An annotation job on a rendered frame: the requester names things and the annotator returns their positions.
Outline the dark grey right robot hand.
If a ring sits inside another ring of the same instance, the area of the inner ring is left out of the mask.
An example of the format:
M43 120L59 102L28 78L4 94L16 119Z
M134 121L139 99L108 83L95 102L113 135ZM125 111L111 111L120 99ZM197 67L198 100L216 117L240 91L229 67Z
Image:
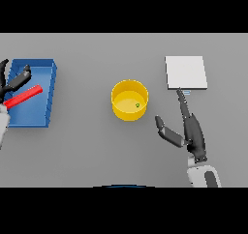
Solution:
M194 114L190 113L183 91L178 88L176 94L183 120L184 135L169 129L163 119L156 115L155 123L158 134L177 148L185 146L187 151L193 155L195 163L207 161L205 141L200 122Z

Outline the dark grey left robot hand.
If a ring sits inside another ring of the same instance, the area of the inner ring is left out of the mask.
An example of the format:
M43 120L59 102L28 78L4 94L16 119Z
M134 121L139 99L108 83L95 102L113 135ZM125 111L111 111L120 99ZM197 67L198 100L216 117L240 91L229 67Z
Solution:
M5 59L0 62L0 103L4 102L5 95L8 92L15 92L23 85L25 85L31 79L31 69L29 65L26 65L19 75L10 81L9 84L6 83L5 69L9 62Z

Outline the red beaker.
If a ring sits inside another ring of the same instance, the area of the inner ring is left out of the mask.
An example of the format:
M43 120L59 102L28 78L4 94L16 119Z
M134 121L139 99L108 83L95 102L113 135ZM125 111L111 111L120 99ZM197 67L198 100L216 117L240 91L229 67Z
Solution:
M26 91L6 100L3 102L3 105L5 105L8 109L22 103L25 102L27 100L29 100L30 98L40 94L43 92L43 88L41 85L35 85L29 89L27 89Z

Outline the yellow bowl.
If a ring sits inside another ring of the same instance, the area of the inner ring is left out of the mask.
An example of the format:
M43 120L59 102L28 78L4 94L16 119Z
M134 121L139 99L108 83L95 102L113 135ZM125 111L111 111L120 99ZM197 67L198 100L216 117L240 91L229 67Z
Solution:
M110 93L112 111L124 122L135 122L140 119L149 101L146 87L134 79L124 79L114 85Z

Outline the pale square scale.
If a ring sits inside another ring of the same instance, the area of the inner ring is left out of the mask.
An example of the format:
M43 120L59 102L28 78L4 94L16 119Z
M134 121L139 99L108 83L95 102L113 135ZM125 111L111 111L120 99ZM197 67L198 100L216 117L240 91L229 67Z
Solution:
M166 56L169 90L206 90L207 80L202 56Z

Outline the blue tray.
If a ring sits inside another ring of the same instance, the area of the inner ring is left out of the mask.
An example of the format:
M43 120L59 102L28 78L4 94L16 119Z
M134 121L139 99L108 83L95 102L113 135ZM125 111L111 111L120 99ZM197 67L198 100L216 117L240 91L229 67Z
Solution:
M56 81L56 64L53 59L13 59L7 82L20 74L26 65L30 66L31 79L16 92L5 95L5 100L29 88L40 85L43 92L22 102L9 110L10 128L47 128L50 122L52 97Z

